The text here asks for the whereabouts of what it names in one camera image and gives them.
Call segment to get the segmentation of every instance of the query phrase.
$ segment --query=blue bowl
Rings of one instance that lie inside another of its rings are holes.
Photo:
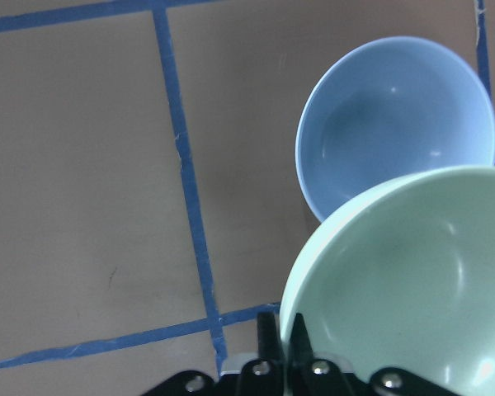
[[[389,37],[354,49],[313,89],[295,145],[299,183],[324,221],[402,175],[495,163],[495,115],[479,77],[435,42]]]

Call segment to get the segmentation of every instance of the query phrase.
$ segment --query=bowl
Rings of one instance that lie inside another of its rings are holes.
[[[495,163],[495,115],[479,77],[443,45],[389,37],[354,49],[313,89],[295,142],[299,184],[322,222],[388,179]]]
[[[397,366],[464,396],[495,395],[495,167],[374,190],[299,254],[280,308],[285,350],[302,313],[314,351],[346,357],[362,380]]]

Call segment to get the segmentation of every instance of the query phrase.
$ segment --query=metal bolt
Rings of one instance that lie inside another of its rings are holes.
[[[266,375],[271,371],[270,364],[267,361],[261,361],[252,368],[254,375]]]
[[[205,379],[201,375],[197,375],[195,378],[191,379],[185,384],[185,389],[187,392],[198,392],[202,390],[205,386]]]
[[[330,372],[330,365],[327,361],[315,361],[312,364],[312,371],[317,375],[324,375]]]
[[[401,388],[403,385],[402,377],[396,373],[387,373],[381,377],[381,382],[386,388],[395,389]]]

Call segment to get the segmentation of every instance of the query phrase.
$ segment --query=green bowl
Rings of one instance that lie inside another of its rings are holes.
[[[299,254],[280,308],[367,380],[397,366],[495,396],[495,167],[401,177],[340,207]]]

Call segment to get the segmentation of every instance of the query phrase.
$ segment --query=blue tape line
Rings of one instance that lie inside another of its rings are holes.
[[[218,2],[221,0],[166,0],[167,7],[190,6],[192,4],[201,4],[203,2]]]
[[[477,1],[477,66],[478,76],[482,80],[482,83],[488,91],[488,95],[491,97],[491,79],[489,76],[489,56],[488,56],[488,38],[486,36],[486,7],[484,6],[484,0]]]
[[[200,198],[198,197],[195,169],[192,163],[191,146],[189,145],[189,136],[187,134],[186,119],[183,111],[182,95],[166,7],[162,6],[153,9],[153,19],[158,37],[172,128],[174,130],[176,147],[181,159],[181,183],[185,194],[189,225],[191,226],[196,265],[198,266],[200,276],[205,311],[209,320],[211,339],[216,350],[216,365],[220,372],[222,363],[227,358],[227,349],[224,340],[224,330],[220,323],[219,311],[215,302],[213,274],[210,267],[209,253],[207,252],[207,242],[205,241],[204,224],[200,212]]]
[[[77,357],[96,355],[108,351],[137,347],[139,345],[158,342],[168,338],[186,336],[195,332],[204,332],[208,329],[209,327],[207,320],[199,319],[166,328],[158,328],[148,330],[146,332],[137,332],[135,334],[112,338],[110,340],[84,342],[83,344],[74,346],[29,352],[24,355],[19,355],[11,359],[0,361],[0,369],[16,367],[18,365],[27,365],[30,363],[39,363],[42,361],[67,360]]]
[[[0,17],[0,32],[17,31],[31,27],[83,21],[100,17],[113,17],[120,14],[147,11],[151,8],[151,0],[119,0],[32,12],[20,16],[2,16]]]
[[[247,309],[240,309],[239,311],[233,311],[222,315],[222,324],[224,326],[230,326],[235,323],[247,322],[257,317],[259,312],[272,312],[278,314],[281,309],[281,303],[263,304],[257,305]]]

